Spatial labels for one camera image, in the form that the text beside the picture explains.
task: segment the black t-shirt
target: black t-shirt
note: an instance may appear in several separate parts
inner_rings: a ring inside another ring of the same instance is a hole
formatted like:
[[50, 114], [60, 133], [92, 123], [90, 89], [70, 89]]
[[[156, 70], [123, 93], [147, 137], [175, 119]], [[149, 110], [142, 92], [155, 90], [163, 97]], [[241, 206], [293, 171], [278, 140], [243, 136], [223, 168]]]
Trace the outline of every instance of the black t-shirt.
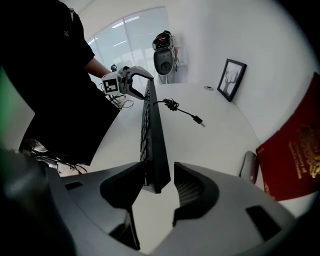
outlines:
[[84, 66], [95, 56], [79, 16], [58, 0], [25, 1], [3, 10], [1, 62], [36, 114], [75, 113], [100, 91]]
[[0, 20], [0, 61], [35, 112], [34, 137], [69, 163], [90, 163], [119, 110], [84, 69], [94, 54], [78, 15], [58, 0], [7, 1]]

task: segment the window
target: window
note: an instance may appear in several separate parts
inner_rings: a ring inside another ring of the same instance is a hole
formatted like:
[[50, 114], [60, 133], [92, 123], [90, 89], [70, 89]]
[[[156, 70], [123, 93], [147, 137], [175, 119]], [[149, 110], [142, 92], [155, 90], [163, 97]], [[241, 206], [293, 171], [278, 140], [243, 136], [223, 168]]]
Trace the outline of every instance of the window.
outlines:
[[[124, 66], [141, 66], [155, 76], [152, 42], [164, 30], [169, 30], [167, 10], [158, 7], [119, 19], [95, 34], [88, 44], [96, 59], [108, 69], [113, 64], [117, 70]], [[99, 88], [100, 79], [93, 76], [91, 79]], [[137, 90], [141, 88], [141, 93], [146, 84], [146, 78], [133, 77], [133, 86]]]

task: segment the red passport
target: red passport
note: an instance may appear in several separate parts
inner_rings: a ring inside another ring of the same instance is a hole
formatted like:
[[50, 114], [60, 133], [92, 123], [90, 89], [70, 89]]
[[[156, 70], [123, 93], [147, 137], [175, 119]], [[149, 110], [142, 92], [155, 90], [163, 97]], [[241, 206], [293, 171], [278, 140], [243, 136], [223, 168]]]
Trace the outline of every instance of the red passport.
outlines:
[[264, 191], [277, 201], [298, 198], [320, 186], [320, 76], [288, 121], [256, 149]]

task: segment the white table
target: white table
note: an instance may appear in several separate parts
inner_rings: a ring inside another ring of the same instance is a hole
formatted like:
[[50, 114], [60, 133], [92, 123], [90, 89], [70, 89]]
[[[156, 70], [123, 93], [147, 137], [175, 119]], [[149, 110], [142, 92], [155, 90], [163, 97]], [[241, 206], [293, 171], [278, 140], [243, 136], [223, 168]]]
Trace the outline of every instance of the white table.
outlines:
[[[179, 197], [173, 183], [174, 162], [203, 166], [238, 176], [247, 151], [259, 145], [250, 124], [233, 104], [217, 91], [198, 84], [156, 85], [157, 99], [173, 98], [179, 108], [199, 116], [206, 127], [179, 111], [159, 105], [171, 182], [161, 194], [141, 190], [133, 205], [133, 215], [141, 251], [149, 253], [172, 230]], [[134, 100], [123, 109], [101, 142], [88, 171], [99, 171], [140, 159], [143, 101]]]

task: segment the framed picture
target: framed picture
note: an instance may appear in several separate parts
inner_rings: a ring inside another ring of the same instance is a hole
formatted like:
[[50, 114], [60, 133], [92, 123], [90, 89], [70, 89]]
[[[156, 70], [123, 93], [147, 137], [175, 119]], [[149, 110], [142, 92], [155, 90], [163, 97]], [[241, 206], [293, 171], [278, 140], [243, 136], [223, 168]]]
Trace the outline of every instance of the framed picture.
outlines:
[[247, 65], [232, 59], [226, 59], [218, 91], [231, 102], [241, 83]]

